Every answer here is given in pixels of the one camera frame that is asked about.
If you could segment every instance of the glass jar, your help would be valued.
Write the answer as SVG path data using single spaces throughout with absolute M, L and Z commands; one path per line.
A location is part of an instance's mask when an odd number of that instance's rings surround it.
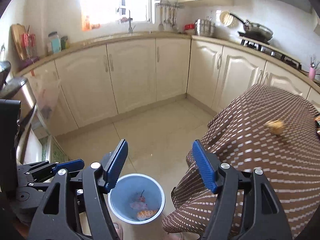
M 51 43 L 52 52 L 58 53 L 61 51 L 61 41 L 57 32 L 49 33 L 49 41 Z

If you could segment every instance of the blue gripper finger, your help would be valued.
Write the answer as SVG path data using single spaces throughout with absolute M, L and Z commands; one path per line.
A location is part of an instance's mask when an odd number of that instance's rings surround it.
M 205 187 L 211 190 L 212 193 L 216 193 L 216 190 L 218 187 L 217 187 L 217 184 L 215 183 L 216 181 L 215 171 L 206 157 L 206 152 L 203 146 L 198 140 L 194 141 L 192 144 L 192 155 L 196 161 L 196 164 L 198 166 L 198 169 Z
M 58 170 L 66 169 L 68 172 L 79 171 L 84 168 L 84 161 L 81 159 L 66 162 L 66 163 L 59 163 L 54 168 L 52 168 L 52 172 L 55 175 Z
M 107 170 L 107 183 L 105 184 L 105 191 L 110 192 L 115 186 L 119 179 L 121 170 L 123 168 L 124 162 L 128 155 L 128 143 L 126 140 L 122 139 L 118 144 L 116 150 L 114 151 L 115 157 Z

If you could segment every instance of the wooden cutting board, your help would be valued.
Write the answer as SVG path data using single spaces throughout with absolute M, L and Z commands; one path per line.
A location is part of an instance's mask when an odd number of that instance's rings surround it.
M 20 43 L 20 35 L 22 35 L 23 33 L 26 33 L 25 26 L 21 24 L 12 24 L 11 31 L 12 31 L 13 41 L 14 41 L 14 44 L 16 45 L 16 49 L 20 59 L 26 60 L 28 58 L 26 50 L 21 46 L 21 43 Z

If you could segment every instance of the frying pan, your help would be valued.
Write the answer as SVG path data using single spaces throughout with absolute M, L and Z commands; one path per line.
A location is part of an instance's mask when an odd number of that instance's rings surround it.
M 246 33 L 255 33 L 257 35 L 261 35 L 267 39 L 267 41 L 270 41 L 273 36 L 273 31 L 269 28 L 259 24 L 259 23 L 252 23 L 249 20 L 242 20 L 237 15 L 230 13 L 233 17 L 237 18 L 240 22 L 243 24 L 243 29 Z

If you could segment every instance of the window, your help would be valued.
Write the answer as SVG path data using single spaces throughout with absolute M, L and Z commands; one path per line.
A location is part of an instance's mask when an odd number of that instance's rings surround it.
M 80 0 L 82 29 L 90 30 L 99 28 L 101 24 L 125 22 L 129 18 L 129 10 L 133 21 L 149 21 L 150 2 L 151 0 Z

